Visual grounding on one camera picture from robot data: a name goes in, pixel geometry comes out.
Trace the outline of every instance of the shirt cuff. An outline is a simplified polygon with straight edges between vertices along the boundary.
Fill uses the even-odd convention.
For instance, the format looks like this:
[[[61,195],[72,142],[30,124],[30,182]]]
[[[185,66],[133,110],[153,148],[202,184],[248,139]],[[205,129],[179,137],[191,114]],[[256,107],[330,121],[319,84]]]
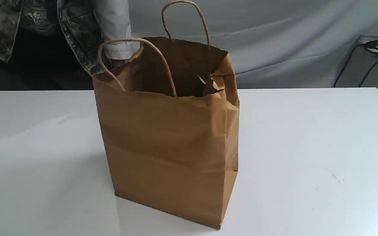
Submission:
[[[111,60],[126,60],[132,57],[132,43],[118,42],[114,45],[104,46],[105,54]]]

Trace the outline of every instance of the camouflage jacket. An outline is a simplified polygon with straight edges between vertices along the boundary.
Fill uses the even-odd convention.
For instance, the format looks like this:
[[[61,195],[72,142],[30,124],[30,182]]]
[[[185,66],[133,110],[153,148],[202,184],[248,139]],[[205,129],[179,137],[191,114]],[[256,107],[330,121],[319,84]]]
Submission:
[[[0,0],[0,59],[5,62],[14,47],[24,1]],[[130,37],[127,0],[57,0],[56,8],[62,33],[79,63],[90,74],[101,71],[96,52],[102,42],[102,32],[106,40]],[[110,45],[106,50],[111,59],[127,59],[132,55],[129,43]]]

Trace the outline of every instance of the kraft paper bag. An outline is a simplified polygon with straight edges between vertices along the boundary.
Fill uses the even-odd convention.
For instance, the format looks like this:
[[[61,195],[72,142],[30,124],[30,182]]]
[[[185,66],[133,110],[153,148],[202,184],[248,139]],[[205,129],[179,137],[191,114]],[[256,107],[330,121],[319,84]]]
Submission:
[[[167,6],[177,2],[196,6]],[[99,48],[100,58],[105,44],[143,44],[129,63],[109,71],[100,61],[105,73],[93,75],[115,194],[220,229],[238,170],[236,77],[209,39],[168,35]]]

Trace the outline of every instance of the jacket sleeve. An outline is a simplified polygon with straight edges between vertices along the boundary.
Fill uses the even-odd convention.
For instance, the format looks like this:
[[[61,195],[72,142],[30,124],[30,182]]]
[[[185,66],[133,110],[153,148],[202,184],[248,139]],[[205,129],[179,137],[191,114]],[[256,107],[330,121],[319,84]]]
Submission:
[[[105,41],[131,37],[128,0],[95,0],[93,3]],[[104,50],[112,60],[125,60],[132,56],[132,43],[105,45]]]

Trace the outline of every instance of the person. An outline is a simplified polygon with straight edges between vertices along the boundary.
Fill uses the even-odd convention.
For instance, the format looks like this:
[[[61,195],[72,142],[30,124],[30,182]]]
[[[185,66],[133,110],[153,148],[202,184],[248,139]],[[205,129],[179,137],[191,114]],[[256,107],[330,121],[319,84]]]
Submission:
[[[128,0],[0,0],[0,90],[92,89],[99,45],[130,36]],[[104,47],[113,67],[131,56]]]

